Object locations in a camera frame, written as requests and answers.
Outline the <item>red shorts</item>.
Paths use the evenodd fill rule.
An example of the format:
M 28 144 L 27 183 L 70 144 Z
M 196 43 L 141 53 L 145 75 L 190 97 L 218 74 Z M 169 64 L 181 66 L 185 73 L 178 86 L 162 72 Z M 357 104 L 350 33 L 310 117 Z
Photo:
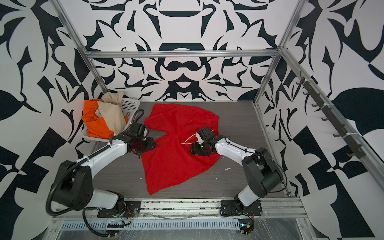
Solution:
M 192 156 L 191 145 L 181 145 L 198 130 L 209 127 L 219 134 L 219 116 L 198 107 L 176 104 L 154 104 L 145 126 L 164 132 L 156 139 L 157 147 L 142 155 L 147 190 L 153 195 L 173 187 L 209 170 L 220 155 Z

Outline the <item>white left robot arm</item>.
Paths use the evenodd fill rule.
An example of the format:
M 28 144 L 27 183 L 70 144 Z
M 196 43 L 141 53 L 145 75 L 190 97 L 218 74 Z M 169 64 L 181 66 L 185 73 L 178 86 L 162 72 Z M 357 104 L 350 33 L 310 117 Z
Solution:
M 132 123 L 89 156 L 74 162 L 63 162 L 48 194 L 46 212 L 51 216 L 98 208 L 120 212 L 124 208 L 124 196 L 95 189 L 93 179 L 102 169 L 127 153 L 140 157 L 155 149 L 156 143 L 148 137 L 148 133 L 145 125 Z

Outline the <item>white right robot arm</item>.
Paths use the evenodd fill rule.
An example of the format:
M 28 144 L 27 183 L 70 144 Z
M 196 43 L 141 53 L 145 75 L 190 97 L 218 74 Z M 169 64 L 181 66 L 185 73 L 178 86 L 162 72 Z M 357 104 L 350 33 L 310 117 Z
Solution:
M 196 133 L 197 141 L 192 143 L 193 156 L 209 157 L 212 154 L 227 157 L 243 167 L 247 185 L 235 196 L 235 203 L 246 208 L 284 182 L 286 175 L 265 148 L 252 149 L 234 143 L 229 137 L 215 135 L 206 127 Z

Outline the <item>orange shorts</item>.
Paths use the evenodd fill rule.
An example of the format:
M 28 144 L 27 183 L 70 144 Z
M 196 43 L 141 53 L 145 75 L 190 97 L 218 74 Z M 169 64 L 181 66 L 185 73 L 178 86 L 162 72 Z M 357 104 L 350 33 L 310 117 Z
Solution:
M 104 119 L 96 116 L 95 112 L 98 108 L 98 101 L 92 100 L 85 101 L 82 120 L 88 128 L 88 136 L 101 139 L 110 139 L 114 135 L 112 131 L 109 130 Z

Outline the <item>beige shorts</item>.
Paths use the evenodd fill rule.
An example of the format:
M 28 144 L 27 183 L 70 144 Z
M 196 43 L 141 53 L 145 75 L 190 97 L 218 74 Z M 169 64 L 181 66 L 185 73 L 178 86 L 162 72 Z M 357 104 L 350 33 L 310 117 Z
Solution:
M 105 120 L 107 127 L 114 135 L 120 134 L 126 127 L 127 121 L 122 112 L 124 93 L 105 93 L 98 101 L 96 116 Z

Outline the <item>white plastic laundry basket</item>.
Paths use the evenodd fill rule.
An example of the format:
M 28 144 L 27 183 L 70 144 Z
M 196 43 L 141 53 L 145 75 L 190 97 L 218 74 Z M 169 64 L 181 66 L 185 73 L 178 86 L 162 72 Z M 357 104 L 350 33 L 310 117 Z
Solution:
M 132 122 L 131 117 L 139 109 L 140 104 L 141 103 L 139 100 L 125 98 L 125 97 L 122 98 L 122 113 L 124 117 L 129 118 L 126 128 Z M 97 141 L 97 142 L 105 142 L 105 143 L 109 141 L 109 139 L 89 137 L 87 134 L 88 134 L 88 128 L 87 126 L 85 126 L 84 129 L 82 130 L 82 138 L 86 139 L 87 141 Z

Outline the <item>black hook rack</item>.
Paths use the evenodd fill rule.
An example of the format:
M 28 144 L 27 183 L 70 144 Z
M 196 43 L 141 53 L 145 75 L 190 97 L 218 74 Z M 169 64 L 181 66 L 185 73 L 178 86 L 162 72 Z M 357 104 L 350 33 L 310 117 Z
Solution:
M 363 150 L 363 145 L 361 141 L 358 140 L 358 133 L 353 131 L 351 127 L 348 126 L 347 121 L 342 117 L 340 111 L 336 106 L 329 100 L 323 91 L 318 87 L 316 82 L 313 79 L 307 79 L 300 73 L 300 80 L 297 83 L 304 87 L 306 92 L 304 95 L 311 96 L 315 101 L 315 104 L 312 107 L 319 109 L 325 115 L 322 118 L 322 121 L 330 122 L 332 126 L 337 131 L 333 136 L 335 138 L 342 138 L 347 146 L 350 148 L 350 152 L 347 153 L 349 157 L 357 157 L 361 159 L 367 154 Z

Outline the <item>white drawstring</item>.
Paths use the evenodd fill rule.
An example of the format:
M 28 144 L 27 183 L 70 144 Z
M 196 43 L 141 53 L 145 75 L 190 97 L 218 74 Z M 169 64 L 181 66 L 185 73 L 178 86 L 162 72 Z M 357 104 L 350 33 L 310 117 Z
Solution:
M 180 143 L 181 145 L 192 145 L 193 142 L 189 142 L 191 138 L 196 138 L 196 133 L 194 135 L 191 135 L 188 139 L 186 139 L 183 143 Z

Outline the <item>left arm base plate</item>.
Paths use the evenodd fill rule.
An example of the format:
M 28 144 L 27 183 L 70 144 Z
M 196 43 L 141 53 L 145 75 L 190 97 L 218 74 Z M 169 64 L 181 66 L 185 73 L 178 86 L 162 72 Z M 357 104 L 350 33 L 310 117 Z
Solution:
M 98 218 L 113 218 L 120 215 L 122 218 L 137 216 L 141 211 L 141 201 L 120 201 L 112 209 L 99 209 Z

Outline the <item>aluminium mounting rail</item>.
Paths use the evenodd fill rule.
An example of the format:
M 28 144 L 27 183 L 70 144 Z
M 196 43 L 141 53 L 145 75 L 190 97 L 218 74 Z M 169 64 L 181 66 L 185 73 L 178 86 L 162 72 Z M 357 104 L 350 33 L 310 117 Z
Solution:
M 203 218 L 289 218 L 308 219 L 299 198 L 261 198 L 244 210 L 237 209 L 233 199 L 128 199 L 122 212 L 112 213 L 102 208 L 88 210 L 96 219 L 203 219 Z

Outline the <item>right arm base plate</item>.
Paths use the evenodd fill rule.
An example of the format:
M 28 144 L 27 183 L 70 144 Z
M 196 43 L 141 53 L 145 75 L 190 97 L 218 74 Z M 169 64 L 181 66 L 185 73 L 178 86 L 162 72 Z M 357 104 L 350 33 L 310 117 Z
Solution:
M 223 217 L 245 215 L 249 217 L 261 216 L 263 212 L 259 200 L 245 207 L 239 200 L 221 200 L 220 215 Z

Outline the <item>aluminium frame horizontal bar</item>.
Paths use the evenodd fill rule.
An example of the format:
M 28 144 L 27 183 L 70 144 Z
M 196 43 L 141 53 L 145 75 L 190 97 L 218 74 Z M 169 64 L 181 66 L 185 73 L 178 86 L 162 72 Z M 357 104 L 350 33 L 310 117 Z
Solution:
M 184 57 L 273 57 L 276 50 L 184 50 L 184 51 L 87 51 L 89 59 L 184 58 Z

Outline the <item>aluminium frame left post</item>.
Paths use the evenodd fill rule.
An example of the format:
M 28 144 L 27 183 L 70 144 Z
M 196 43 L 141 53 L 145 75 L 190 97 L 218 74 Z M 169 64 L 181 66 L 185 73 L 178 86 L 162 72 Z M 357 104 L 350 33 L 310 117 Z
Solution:
M 71 40 L 73 41 L 75 47 L 77 48 L 80 56 L 82 57 L 83 61 L 85 62 L 87 68 L 92 73 L 93 77 L 95 78 L 97 84 L 101 88 L 103 93 L 109 92 L 109 89 L 107 88 L 107 85 L 104 81 L 104 79 L 99 74 L 96 66 L 93 64 L 93 62 L 87 57 L 87 50 L 85 49 L 85 46 L 83 45 L 83 42 L 81 41 L 81 38 L 79 34 L 77 33 L 75 26 L 71 22 L 68 14 L 66 13 L 64 6 L 62 3 L 58 0 L 50 0 L 50 3 L 53 6 L 53 9 L 58 15 L 58 18 L 60 19 L 63 26 L 66 28 Z

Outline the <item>aluminium frame post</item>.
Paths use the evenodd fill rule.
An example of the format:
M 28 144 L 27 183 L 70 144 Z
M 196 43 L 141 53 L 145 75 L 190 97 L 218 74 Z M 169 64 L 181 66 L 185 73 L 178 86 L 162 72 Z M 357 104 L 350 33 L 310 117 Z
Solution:
M 87 68 L 92 73 L 93 77 L 95 78 L 97 84 L 101 88 L 103 93 L 109 92 L 109 89 L 107 88 L 107 85 L 104 81 L 104 79 L 99 74 L 96 66 L 93 64 L 93 62 L 87 57 L 87 50 L 85 49 L 85 46 L 83 45 L 83 42 L 81 41 L 81 38 L 79 34 L 77 33 L 75 26 L 71 22 L 68 14 L 66 13 L 64 6 L 62 3 L 58 0 L 50 0 L 50 3 L 53 6 L 53 9 L 58 15 L 58 18 L 60 19 L 63 26 L 66 28 L 71 40 L 73 41 L 75 47 L 77 48 L 80 56 L 82 57 L 83 61 L 85 62 Z
M 273 55 L 273 60 L 268 68 L 268 71 L 266 73 L 266 75 L 264 76 L 263 80 L 262 80 L 262 83 L 261 83 L 261 86 L 253 100 L 253 104 L 254 106 L 256 106 L 260 100 L 260 98 L 262 97 L 264 91 L 266 90 L 267 88 L 267 85 L 272 77 L 272 73 L 275 71 L 281 57 L 282 57 L 282 50 L 283 48 L 286 47 L 292 33 L 293 33 L 293 30 L 294 28 L 297 26 L 298 22 L 299 22 L 299 19 L 301 17 L 301 14 L 303 12 L 303 9 L 305 8 L 305 5 L 307 4 L 308 1 L 306 0 L 300 0 L 297 2 L 297 5 L 296 7 L 294 8 L 294 12 L 288 22 L 288 25 L 286 27 L 286 30 L 284 31 L 284 34 L 283 34 L 283 37 L 282 37 L 282 40 L 281 42 L 279 43 L 277 49 L 276 49 L 276 53 Z

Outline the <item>aluminium frame right side bar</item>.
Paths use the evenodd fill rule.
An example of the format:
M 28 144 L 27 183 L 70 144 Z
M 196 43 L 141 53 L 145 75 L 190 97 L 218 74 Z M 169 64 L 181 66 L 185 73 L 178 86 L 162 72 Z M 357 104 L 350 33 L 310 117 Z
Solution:
M 352 150 L 351 157 L 357 157 L 371 174 L 381 189 L 384 188 L 384 162 L 373 150 L 368 142 L 342 115 L 336 105 L 326 96 L 314 79 L 298 63 L 293 55 L 285 48 L 278 50 L 279 55 L 285 60 L 295 75 L 299 78 L 296 85 L 303 88 L 305 96 L 314 100 L 313 108 L 323 112 L 323 121 L 328 121 L 337 131 L 335 138 L 342 138 Z

